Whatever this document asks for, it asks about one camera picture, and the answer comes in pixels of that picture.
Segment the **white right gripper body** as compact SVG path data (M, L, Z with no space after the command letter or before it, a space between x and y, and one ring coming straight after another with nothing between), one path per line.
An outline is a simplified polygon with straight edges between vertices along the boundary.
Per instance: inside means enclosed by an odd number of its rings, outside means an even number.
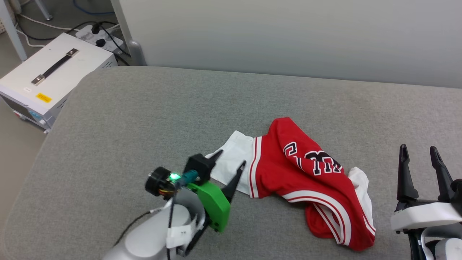
M462 214L449 202L434 200L398 201L391 216L393 231L406 231L462 222Z

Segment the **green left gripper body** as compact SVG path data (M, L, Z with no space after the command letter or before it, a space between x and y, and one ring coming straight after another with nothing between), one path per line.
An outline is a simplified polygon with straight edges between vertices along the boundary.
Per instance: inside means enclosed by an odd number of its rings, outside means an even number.
M216 232L224 232L230 216L231 189L228 186L220 188L210 181L202 185L191 183L187 187L197 194L201 201L210 219L209 226Z

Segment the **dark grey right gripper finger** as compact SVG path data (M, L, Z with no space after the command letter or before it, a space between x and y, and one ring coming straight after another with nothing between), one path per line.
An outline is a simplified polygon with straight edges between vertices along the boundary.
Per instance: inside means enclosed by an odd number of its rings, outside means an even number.
M402 144L399 149L398 162L398 182L397 182L397 200L406 203L416 200L419 197L418 191L414 188L409 168L409 152L406 144Z
M451 188L453 179L435 146L430 147L430 158L432 161L432 167L437 174L439 188L439 196L437 199L439 202L450 202L452 196L455 194Z

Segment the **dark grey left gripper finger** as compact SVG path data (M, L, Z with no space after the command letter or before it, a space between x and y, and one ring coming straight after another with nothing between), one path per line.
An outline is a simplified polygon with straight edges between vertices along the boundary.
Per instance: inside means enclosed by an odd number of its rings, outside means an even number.
M218 161L219 157L223 153L223 150L218 150L217 152L213 153L209 158L206 157L206 170L211 171Z
M247 161L243 161L241 165L237 168L236 174L230 180L230 182L225 187L221 188L221 192L223 193L223 195L225 196L225 198L230 204L232 203L236 188L239 184L239 181L244 171L246 163Z

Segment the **red white basketball jersey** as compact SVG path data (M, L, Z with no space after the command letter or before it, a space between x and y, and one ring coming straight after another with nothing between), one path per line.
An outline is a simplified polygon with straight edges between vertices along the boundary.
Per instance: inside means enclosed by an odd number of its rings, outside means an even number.
M277 194L305 203L307 226L318 238L363 251L375 242L369 180L358 167L348 172L305 134L290 117L273 120L256 138L234 131L211 172L228 184L246 162L237 190L253 199Z

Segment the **white equipment box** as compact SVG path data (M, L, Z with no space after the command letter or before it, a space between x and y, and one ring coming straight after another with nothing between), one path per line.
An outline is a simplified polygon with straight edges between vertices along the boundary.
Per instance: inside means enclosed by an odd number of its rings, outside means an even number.
M71 49L78 49L79 53L38 86L31 83ZM63 33L0 78L0 101L17 117L48 133L77 84L92 71L113 66L118 66L113 53ZM36 97L38 93L51 97L52 101L41 101Z

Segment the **white power strip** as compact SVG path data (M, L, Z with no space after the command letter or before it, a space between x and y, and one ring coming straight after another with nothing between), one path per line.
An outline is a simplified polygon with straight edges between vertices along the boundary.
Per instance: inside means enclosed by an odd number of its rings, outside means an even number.
M99 27L99 31L96 32L95 25L86 25L75 33L76 38L86 41L94 46L105 49L106 51L122 54L122 51L126 49L125 42L113 35L112 29L103 29Z

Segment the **thin grey stand leg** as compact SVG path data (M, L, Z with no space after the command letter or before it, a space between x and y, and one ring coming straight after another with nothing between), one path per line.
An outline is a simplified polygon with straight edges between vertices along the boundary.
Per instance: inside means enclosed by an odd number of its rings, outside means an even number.
M43 0L33 0L38 8L40 9L42 15L44 16L46 21L53 20L53 16L49 13L48 9L46 8Z

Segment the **white slanted table leg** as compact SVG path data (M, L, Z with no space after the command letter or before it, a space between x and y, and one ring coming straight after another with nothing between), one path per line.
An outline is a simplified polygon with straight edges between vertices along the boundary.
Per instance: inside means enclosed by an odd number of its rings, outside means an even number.
M5 0L0 0L0 20L4 24L5 31L10 38L10 41L13 43L13 46L22 62L27 60L27 54L21 43L21 40L16 31L15 25L13 23L12 17L8 11Z

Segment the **grey metal frame leg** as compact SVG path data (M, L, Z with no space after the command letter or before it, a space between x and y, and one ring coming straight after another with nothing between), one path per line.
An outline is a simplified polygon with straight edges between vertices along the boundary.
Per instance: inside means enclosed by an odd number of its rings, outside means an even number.
M132 60L137 66L146 66L145 58L143 55L142 48L137 41L132 39L132 35L129 31L128 23L126 17L123 13L122 0L110 0L114 13L117 17L117 20L121 26L122 34L125 38L125 44L129 50Z

